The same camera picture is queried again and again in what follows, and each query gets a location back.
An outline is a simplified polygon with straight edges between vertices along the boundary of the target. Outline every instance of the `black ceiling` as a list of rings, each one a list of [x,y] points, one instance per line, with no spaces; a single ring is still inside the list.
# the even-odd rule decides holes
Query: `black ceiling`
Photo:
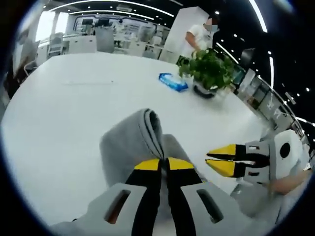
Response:
[[[63,4],[76,0],[61,0]],[[290,1],[293,3],[295,14],[288,14],[275,4],[276,0],[255,0],[266,23],[268,33],[261,29],[259,20],[249,0],[176,0],[180,6],[170,0],[133,0],[169,12],[176,17],[181,8],[199,6],[210,15],[216,10],[220,12],[220,31],[215,36],[235,58],[240,58],[246,48],[256,48],[252,69],[258,69],[261,77],[270,83],[271,72],[268,51],[272,52],[275,67],[274,88],[286,100],[285,92],[295,99],[296,105],[288,102],[293,112],[301,118],[315,123],[312,102],[315,99],[315,83],[313,81],[313,37],[308,30],[312,13],[306,1]],[[86,2],[76,4],[80,10],[116,10],[118,2]],[[129,4],[137,14],[154,18],[153,22],[168,27],[175,17],[145,7]],[[315,127],[303,124],[309,133],[310,143],[315,139]]]

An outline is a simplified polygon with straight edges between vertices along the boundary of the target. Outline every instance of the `white table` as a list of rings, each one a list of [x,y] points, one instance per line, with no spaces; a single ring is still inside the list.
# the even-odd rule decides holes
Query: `white table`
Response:
[[[174,64],[107,53],[53,57],[22,84],[2,120],[8,167],[25,199],[49,225],[87,210],[107,184],[100,137],[141,108],[159,116],[192,162],[230,194],[236,183],[205,164],[207,151],[258,140],[262,122],[234,94],[210,100],[158,80]]]

